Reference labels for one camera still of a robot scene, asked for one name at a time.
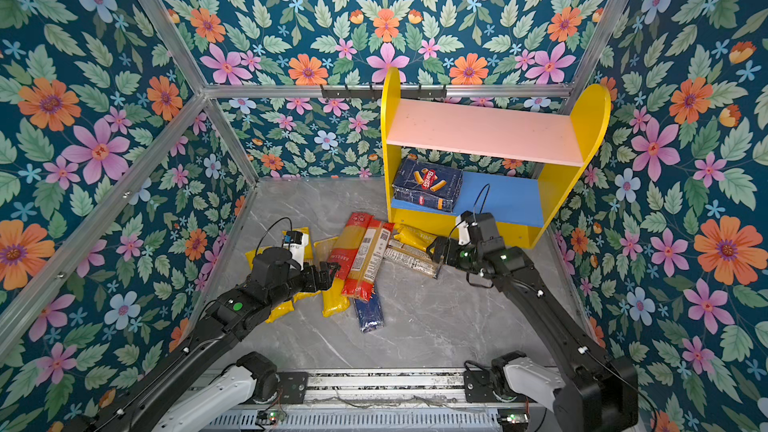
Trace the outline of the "red spaghetti bag white label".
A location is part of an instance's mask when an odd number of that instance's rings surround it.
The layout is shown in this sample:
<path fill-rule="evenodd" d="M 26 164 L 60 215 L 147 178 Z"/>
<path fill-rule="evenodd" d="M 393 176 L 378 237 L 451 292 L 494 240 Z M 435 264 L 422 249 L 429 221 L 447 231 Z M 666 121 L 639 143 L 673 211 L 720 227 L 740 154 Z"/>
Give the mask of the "red spaghetti bag white label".
<path fill-rule="evenodd" d="M 341 291 L 342 296 L 364 302 L 370 301 L 374 293 L 374 282 L 393 230 L 392 223 L 371 220 L 345 280 Z"/>

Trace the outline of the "blue Barilla spaghetti box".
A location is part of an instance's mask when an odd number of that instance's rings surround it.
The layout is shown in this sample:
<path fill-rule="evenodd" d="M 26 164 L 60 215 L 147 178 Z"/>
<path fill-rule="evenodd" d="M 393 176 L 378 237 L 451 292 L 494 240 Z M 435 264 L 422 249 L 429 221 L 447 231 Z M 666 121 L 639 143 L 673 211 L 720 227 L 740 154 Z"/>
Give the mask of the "blue Barilla spaghetti box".
<path fill-rule="evenodd" d="M 379 297 L 373 293 L 368 301 L 355 299 L 354 306 L 362 333 L 369 333 L 385 326 Z"/>

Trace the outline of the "blue Barilla rigatoni box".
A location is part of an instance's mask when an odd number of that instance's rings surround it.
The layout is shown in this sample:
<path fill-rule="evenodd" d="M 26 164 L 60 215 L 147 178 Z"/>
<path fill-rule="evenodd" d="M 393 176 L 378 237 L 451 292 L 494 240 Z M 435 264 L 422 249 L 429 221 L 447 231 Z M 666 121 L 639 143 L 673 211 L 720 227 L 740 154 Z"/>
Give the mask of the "blue Barilla rigatoni box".
<path fill-rule="evenodd" d="M 404 159 L 393 180 L 393 198 L 433 210 L 452 212 L 463 172 L 439 164 Z"/>

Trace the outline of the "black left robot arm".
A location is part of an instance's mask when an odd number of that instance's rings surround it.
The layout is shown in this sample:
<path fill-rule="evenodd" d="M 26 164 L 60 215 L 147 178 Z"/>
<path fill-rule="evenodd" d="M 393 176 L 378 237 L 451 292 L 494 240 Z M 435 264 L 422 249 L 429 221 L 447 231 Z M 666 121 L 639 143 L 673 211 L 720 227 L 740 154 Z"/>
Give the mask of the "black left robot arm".
<path fill-rule="evenodd" d="M 225 353 L 264 323 L 272 310 L 299 292 L 331 288 L 340 265 L 312 265 L 290 250 L 269 247 L 257 254 L 245 280 L 205 308 L 187 337 L 95 416 L 70 420 L 66 431 L 149 431 L 184 392 Z"/>

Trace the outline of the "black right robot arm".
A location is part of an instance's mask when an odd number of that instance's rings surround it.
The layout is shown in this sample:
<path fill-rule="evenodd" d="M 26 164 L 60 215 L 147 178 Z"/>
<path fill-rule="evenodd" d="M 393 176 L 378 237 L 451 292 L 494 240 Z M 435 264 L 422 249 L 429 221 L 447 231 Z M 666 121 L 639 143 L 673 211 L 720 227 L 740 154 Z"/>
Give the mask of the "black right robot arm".
<path fill-rule="evenodd" d="M 522 394 L 551 412 L 563 431 L 625 431 L 639 421 L 637 371 L 591 338 L 551 294 L 534 262 L 508 246 L 490 213 L 461 214 L 462 242 L 436 237 L 430 258 L 466 275 L 478 275 L 512 302 L 532 326 L 554 364 L 544 367 L 513 352 L 496 358 L 490 378 L 498 395 Z"/>

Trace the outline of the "yellow Pastatime bag near shelf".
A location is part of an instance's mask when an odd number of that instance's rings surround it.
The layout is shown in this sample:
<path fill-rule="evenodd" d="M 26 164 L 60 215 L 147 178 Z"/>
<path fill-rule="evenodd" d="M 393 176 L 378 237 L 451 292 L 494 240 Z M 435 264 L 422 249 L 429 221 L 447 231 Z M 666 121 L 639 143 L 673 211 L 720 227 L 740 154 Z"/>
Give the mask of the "yellow Pastatime bag near shelf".
<path fill-rule="evenodd" d="M 395 224 L 394 239 L 401 244 L 431 254 L 435 250 L 434 243 L 438 236 L 405 224 Z"/>

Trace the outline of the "yellow pink blue shelf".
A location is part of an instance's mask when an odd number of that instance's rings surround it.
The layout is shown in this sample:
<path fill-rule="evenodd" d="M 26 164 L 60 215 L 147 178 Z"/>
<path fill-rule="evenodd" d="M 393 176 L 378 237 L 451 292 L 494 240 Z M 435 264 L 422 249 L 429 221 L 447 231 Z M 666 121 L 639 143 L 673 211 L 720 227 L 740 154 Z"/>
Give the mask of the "yellow pink blue shelf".
<path fill-rule="evenodd" d="M 506 244 L 532 249 L 594 158 L 605 137 L 611 100 L 591 85 L 569 115 L 408 100 L 399 96 L 400 72 L 390 69 L 381 99 L 381 136 L 390 222 L 448 235 L 458 215 L 485 209 Z M 540 164 L 535 178 L 467 172 L 452 212 L 393 198 L 393 180 L 405 148 L 517 159 Z"/>

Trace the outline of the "blue Ankara spaghetti bag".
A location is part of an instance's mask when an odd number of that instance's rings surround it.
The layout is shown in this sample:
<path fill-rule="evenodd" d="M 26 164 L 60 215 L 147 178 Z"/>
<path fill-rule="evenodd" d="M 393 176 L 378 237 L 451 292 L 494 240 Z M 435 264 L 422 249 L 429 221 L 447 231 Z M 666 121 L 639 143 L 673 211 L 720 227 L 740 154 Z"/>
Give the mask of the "blue Ankara spaghetti bag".
<path fill-rule="evenodd" d="M 397 240 L 389 242 L 384 258 L 427 277 L 438 278 L 439 266 L 426 252 Z"/>

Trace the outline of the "yellow-ended clear spaghetti bag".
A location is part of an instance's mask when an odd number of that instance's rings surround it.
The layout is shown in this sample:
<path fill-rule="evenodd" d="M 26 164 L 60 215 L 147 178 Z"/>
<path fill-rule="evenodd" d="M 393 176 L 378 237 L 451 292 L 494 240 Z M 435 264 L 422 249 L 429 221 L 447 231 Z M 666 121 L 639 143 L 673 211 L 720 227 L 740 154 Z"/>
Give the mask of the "yellow-ended clear spaghetti bag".
<path fill-rule="evenodd" d="M 331 237 L 313 243 L 314 262 L 316 265 L 325 262 L 329 258 L 336 240 L 336 237 Z M 343 280 L 335 279 L 331 288 L 322 292 L 322 315 L 325 318 L 345 312 L 350 307 L 350 300 L 341 294 L 343 286 Z"/>

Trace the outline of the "yellow Pastatime spaghetti bag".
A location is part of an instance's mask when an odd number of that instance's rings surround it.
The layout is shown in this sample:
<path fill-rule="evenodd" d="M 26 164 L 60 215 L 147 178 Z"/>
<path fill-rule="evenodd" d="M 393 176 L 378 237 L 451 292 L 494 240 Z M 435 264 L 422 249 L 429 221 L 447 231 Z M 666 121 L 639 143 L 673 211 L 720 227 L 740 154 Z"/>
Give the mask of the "yellow Pastatime spaghetti bag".
<path fill-rule="evenodd" d="M 284 238 L 282 247 L 287 249 L 291 253 L 292 257 L 292 259 L 289 261 L 289 271 L 287 275 L 291 296 L 290 298 L 286 299 L 286 303 L 296 302 L 298 300 L 318 295 L 321 290 L 317 286 L 313 286 L 311 289 L 307 289 L 304 286 L 299 287 L 295 284 L 298 277 L 302 275 L 302 272 L 305 268 L 314 266 L 309 228 L 303 227 L 299 229 L 293 229 L 284 232 L 283 235 Z"/>

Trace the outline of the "yellow spaghetti bag far left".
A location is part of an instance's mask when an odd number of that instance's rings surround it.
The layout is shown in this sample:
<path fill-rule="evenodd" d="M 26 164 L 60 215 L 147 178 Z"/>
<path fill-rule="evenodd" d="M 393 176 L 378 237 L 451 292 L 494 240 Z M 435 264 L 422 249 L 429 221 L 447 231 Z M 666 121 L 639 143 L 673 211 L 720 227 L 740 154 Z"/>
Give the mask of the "yellow spaghetti bag far left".
<path fill-rule="evenodd" d="M 257 251 L 251 260 L 246 288 L 270 307 L 266 318 L 268 324 L 294 310 L 290 302 L 286 303 L 290 298 L 287 292 L 290 260 L 290 252 L 276 246 Z"/>

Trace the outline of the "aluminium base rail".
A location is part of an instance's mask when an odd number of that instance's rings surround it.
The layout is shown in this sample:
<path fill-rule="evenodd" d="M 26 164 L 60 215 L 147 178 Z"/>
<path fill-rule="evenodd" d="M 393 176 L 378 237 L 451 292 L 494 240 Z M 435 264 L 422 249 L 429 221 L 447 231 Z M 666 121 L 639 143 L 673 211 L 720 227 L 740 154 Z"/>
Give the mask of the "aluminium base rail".
<path fill-rule="evenodd" d="M 458 368 L 281 371 L 277 392 L 214 418 L 208 431 L 557 431 L 555 414 L 497 394 L 487 371 Z"/>

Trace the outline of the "black wall hook rail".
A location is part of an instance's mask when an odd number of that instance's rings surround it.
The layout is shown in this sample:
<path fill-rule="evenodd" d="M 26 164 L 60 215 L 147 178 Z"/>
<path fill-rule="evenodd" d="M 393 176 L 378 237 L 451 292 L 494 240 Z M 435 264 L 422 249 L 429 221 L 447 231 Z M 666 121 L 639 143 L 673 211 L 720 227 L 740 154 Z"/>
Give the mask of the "black wall hook rail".
<path fill-rule="evenodd" d="M 370 99 L 379 100 L 385 94 L 383 85 L 362 86 L 321 86 L 321 97 L 324 99 Z M 399 88 L 399 96 L 410 100 L 445 99 L 448 97 L 446 86 L 402 85 Z"/>

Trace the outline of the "aluminium frame post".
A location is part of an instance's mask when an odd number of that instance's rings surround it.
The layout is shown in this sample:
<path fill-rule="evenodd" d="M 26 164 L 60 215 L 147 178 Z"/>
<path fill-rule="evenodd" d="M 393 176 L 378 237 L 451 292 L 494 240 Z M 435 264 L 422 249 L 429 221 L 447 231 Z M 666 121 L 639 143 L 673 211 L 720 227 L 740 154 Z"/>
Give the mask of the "aluminium frame post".
<path fill-rule="evenodd" d="M 162 0 L 138 0 L 144 13 L 152 23 L 170 57 L 184 76 L 191 92 L 190 101 L 202 99 L 202 109 L 220 134 L 232 159 L 250 187 L 255 187 L 258 176 L 247 158 L 245 149 L 237 137 L 228 118 L 218 102 L 208 92 L 209 83 L 199 68 L 190 48 L 186 45 L 177 27 L 172 22 Z"/>

